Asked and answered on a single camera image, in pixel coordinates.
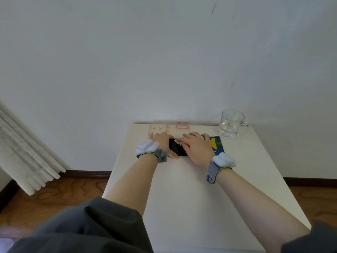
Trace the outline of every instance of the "table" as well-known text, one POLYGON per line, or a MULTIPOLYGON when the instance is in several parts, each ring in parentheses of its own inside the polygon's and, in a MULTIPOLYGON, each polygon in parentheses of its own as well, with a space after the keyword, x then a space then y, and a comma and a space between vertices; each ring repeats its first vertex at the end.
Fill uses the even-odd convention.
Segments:
MULTIPOLYGON (((210 136, 218 136, 217 129, 190 126, 210 136)), ((136 161, 134 151, 148 131, 149 124, 130 125, 103 197, 136 161)), ((235 172, 311 227, 252 128, 221 142, 236 160, 235 172)), ((154 252, 264 252, 221 187, 207 183, 189 157, 169 157, 158 165, 143 219, 154 252)))

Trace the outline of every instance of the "person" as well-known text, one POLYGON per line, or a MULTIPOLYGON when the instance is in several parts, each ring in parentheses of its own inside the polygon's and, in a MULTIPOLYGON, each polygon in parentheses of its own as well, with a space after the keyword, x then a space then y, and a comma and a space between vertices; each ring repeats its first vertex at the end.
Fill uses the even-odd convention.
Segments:
MULTIPOLYGON (((151 134, 174 159, 171 135, 151 134)), ((177 138, 198 168, 206 169, 214 157, 208 134, 191 132, 177 138)), ((158 158, 142 154, 106 195, 71 206, 45 221, 9 253, 153 252, 142 216, 145 212, 158 158)), ((282 206, 230 168, 221 169, 216 182, 266 252, 337 252, 337 229, 315 222, 311 231, 282 206)))

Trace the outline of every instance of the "floor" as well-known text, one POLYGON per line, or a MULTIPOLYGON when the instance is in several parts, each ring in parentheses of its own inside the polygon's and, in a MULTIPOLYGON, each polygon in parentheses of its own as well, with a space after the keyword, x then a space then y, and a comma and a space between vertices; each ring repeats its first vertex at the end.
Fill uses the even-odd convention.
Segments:
MULTIPOLYGON (((70 205, 102 196, 107 179, 61 178, 28 196, 20 190, 0 213, 0 253, 70 205)), ((337 226, 337 188, 290 187, 308 217, 337 226)))

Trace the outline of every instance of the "curtain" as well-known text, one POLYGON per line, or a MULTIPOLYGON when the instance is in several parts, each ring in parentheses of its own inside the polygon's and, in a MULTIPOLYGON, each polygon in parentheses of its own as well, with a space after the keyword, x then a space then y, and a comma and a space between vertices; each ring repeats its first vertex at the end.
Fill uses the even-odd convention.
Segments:
POLYGON ((0 167, 28 194, 66 172, 47 151, 0 109, 0 167))

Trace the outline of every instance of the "wrist tracker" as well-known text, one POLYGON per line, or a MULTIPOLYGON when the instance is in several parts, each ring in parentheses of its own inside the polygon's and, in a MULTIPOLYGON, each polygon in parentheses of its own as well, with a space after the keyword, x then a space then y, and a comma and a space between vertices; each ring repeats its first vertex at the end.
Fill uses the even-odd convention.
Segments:
POLYGON ((212 158, 207 168, 206 180, 208 183, 215 184, 217 174, 222 169, 232 169, 236 167, 235 160, 228 153, 220 153, 212 158))
POLYGON ((135 151, 137 158, 145 153, 154 154, 157 157, 159 163, 164 163, 167 161, 167 151, 165 149, 159 149, 159 143, 154 142, 151 139, 146 139, 139 143, 138 148, 135 151))

